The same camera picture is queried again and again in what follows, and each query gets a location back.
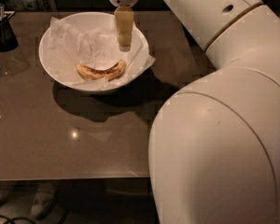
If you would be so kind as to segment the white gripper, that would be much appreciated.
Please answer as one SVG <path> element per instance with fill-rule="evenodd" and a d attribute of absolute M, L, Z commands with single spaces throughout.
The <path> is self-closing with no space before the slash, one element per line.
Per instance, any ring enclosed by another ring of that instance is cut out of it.
<path fill-rule="evenodd" d="M 114 16 L 119 50 L 127 52 L 131 49 L 133 32 L 133 10 L 130 7 L 133 7 L 139 0 L 109 1 L 113 6 L 118 7 Z"/>

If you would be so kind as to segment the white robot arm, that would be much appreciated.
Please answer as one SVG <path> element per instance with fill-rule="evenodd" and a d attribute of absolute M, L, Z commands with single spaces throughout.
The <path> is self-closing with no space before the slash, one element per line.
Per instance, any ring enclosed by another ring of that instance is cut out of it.
<path fill-rule="evenodd" d="M 150 131 L 160 224 L 280 224 L 280 18 L 261 0 L 163 0 L 215 70 Z"/>

